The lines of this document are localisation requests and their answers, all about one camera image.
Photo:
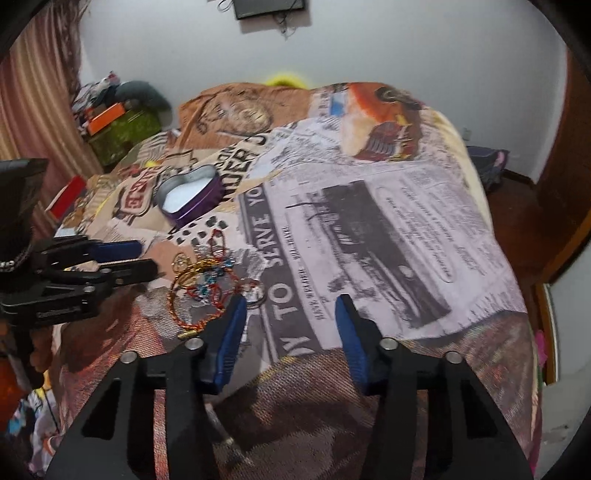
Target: door frame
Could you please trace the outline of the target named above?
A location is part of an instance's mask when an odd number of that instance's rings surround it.
[[[554,321],[550,287],[579,256],[591,236],[591,211],[587,213],[566,246],[542,270],[534,284],[535,299],[540,310],[542,330],[545,333],[548,360],[546,362],[546,384],[558,381],[558,337]]]

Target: heart-shaped tin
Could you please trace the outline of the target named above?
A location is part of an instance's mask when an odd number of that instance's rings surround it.
[[[223,192],[216,167],[203,165],[163,182],[155,200],[166,218],[181,228],[214,209],[222,200]]]

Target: curtain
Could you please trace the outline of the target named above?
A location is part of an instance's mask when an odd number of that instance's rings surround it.
[[[70,107],[80,88],[79,20],[87,2],[50,2],[0,64],[0,160],[49,159],[33,213],[37,238],[53,235],[55,221],[44,209],[70,179],[102,171],[78,133]]]

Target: red book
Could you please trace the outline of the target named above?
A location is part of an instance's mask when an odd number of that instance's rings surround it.
[[[86,182],[81,177],[72,178],[70,183],[55,196],[45,211],[52,214],[56,220],[61,220],[85,188]]]

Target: bedspread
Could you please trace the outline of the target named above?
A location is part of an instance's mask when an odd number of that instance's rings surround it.
[[[176,148],[159,151],[151,166],[119,172],[83,225],[96,238],[114,222],[161,231],[147,255],[167,276],[118,293],[97,319],[60,329],[51,378],[64,428],[123,351],[158,355],[178,344],[165,307],[170,262],[218,228],[238,273],[268,287],[265,304],[249,312],[230,384],[212,399],[234,440],[215,446],[224,478],[358,478],[376,399],[361,397],[350,381],[334,320],[341,293],[413,351],[464,355],[534,461],[541,419],[531,329],[453,127],[383,84],[272,90],[264,110],[257,100],[264,89],[251,88],[218,87],[181,109]],[[230,114],[232,95],[243,98]],[[220,149],[199,153],[212,147]],[[170,175],[205,163],[224,179],[223,202],[171,229],[154,192]],[[185,297],[177,310],[189,321],[203,315]],[[426,396],[419,399],[414,478],[426,449]],[[163,419],[158,395],[159,478],[167,477]]]

